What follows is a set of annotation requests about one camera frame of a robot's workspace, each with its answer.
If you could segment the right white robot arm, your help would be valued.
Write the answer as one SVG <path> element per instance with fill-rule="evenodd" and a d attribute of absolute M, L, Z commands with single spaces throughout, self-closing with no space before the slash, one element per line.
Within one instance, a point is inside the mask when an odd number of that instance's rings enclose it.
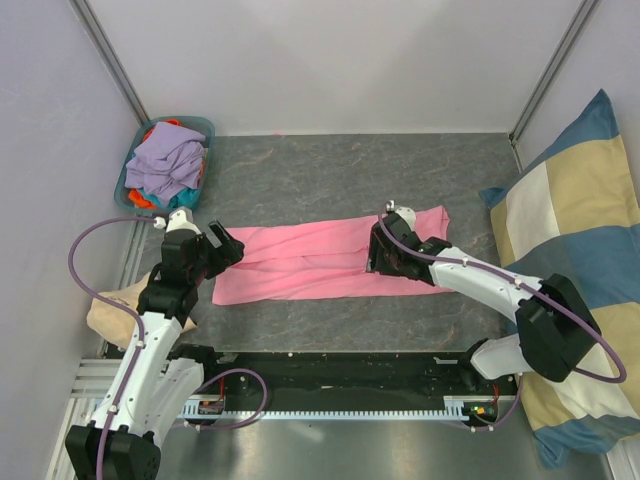
<path fill-rule="evenodd" d="M 513 274 L 447 240 L 423 240 L 414 226 L 410 209 L 380 217 L 370 231 L 367 271 L 460 293 L 516 328 L 500 339 L 479 340 L 464 354 L 457 377 L 465 391 L 481 393 L 494 379 L 516 373 L 562 382 L 596 345 L 600 329 L 568 278 Z"/>

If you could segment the pink t shirt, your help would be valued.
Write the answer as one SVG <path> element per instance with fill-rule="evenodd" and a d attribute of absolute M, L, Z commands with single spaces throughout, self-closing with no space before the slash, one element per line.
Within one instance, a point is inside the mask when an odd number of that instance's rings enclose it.
<path fill-rule="evenodd" d="M 262 300 L 418 296 L 441 287 L 365 271 L 375 215 L 276 227 L 236 227 L 241 262 L 217 276 L 217 306 Z"/>

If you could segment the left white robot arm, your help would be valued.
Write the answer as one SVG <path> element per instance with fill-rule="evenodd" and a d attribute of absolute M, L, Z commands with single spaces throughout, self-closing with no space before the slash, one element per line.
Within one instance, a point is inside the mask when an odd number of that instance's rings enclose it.
<path fill-rule="evenodd" d="M 65 438 L 79 479 L 155 478 L 164 439 L 187 399 L 219 382 L 215 364 L 170 353 L 201 283 L 237 264 L 244 245 L 217 221 L 206 235 L 183 210 L 156 222 L 165 231 L 161 260 L 137 304 L 116 306 L 134 319 L 119 369 L 90 420 L 72 426 Z"/>

